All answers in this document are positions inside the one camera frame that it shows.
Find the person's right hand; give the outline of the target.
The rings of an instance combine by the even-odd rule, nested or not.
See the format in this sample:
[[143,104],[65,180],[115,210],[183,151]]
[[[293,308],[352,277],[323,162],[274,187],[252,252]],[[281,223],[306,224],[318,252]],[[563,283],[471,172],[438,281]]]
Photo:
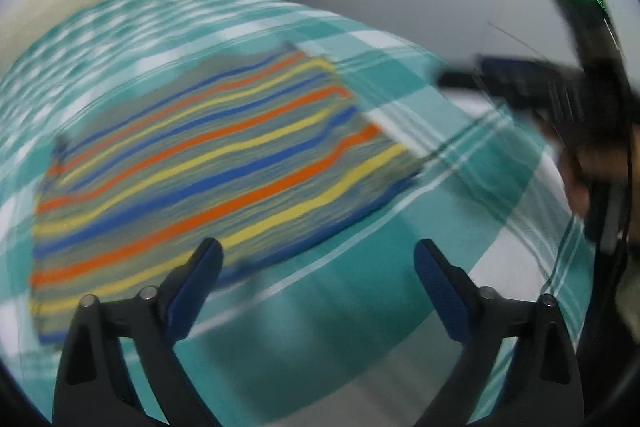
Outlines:
[[570,210],[586,217],[590,208],[589,187],[594,181],[622,182],[628,178],[627,153],[624,150],[584,148],[578,152],[563,150],[558,169]]

